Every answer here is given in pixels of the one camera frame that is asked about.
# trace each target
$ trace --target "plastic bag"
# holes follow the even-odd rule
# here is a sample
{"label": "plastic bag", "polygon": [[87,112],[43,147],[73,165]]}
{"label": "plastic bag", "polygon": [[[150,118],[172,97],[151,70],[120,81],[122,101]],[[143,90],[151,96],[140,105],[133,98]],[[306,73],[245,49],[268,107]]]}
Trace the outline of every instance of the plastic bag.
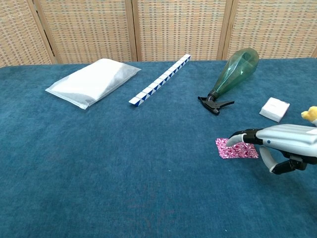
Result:
{"label": "plastic bag", "polygon": [[55,82],[45,91],[86,109],[140,70],[111,59],[100,59]]}

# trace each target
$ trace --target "pink patterned fabric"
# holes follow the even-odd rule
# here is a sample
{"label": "pink patterned fabric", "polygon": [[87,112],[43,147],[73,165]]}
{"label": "pink patterned fabric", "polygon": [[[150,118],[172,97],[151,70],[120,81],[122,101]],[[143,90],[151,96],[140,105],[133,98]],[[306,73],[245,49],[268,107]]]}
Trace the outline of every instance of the pink patterned fabric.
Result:
{"label": "pink patterned fabric", "polygon": [[223,159],[231,158],[258,158],[259,155],[253,144],[240,142],[232,147],[226,147],[226,138],[217,138],[216,145],[218,147],[219,155]]}

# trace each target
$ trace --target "woven room divider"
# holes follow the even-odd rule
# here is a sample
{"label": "woven room divider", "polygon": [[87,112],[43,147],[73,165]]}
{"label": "woven room divider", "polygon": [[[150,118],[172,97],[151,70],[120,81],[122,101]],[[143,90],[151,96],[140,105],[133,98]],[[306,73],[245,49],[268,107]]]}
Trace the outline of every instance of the woven room divider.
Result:
{"label": "woven room divider", "polygon": [[130,0],[34,0],[58,63],[137,60]]}
{"label": "woven room divider", "polygon": [[138,60],[215,60],[226,0],[132,0]]}
{"label": "woven room divider", "polygon": [[222,58],[244,47],[261,58],[317,57],[317,0],[234,0]]}
{"label": "woven room divider", "polygon": [[54,62],[32,4],[32,0],[0,1],[0,67]]}

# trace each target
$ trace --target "blue carpet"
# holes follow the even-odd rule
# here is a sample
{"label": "blue carpet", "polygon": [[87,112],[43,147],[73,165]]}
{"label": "blue carpet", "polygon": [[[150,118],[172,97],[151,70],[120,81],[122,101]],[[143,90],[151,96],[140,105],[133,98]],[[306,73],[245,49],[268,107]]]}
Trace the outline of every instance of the blue carpet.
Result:
{"label": "blue carpet", "polygon": [[260,60],[219,116],[197,96],[225,61],[189,61],[137,108],[172,62],[128,64],[142,70],[87,110],[44,91],[86,64],[0,68],[1,237],[316,237],[317,166],[273,175],[215,139],[277,124],[259,115],[269,97],[290,103],[280,123],[312,126],[317,59]]}

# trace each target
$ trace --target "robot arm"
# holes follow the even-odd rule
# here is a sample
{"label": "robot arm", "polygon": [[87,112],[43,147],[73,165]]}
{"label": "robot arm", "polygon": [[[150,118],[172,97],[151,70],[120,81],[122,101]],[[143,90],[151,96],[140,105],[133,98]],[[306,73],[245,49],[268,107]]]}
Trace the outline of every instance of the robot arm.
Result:
{"label": "robot arm", "polygon": [[[260,155],[271,173],[280,175],[305,170],[307,164],[317,164],[317,129],[310,126],[281,124],[264,129],[237,131],[227,141],[230,147],[245,142],[261,145]],[[278,163],[268,148],[279,150],[288,161]]]}

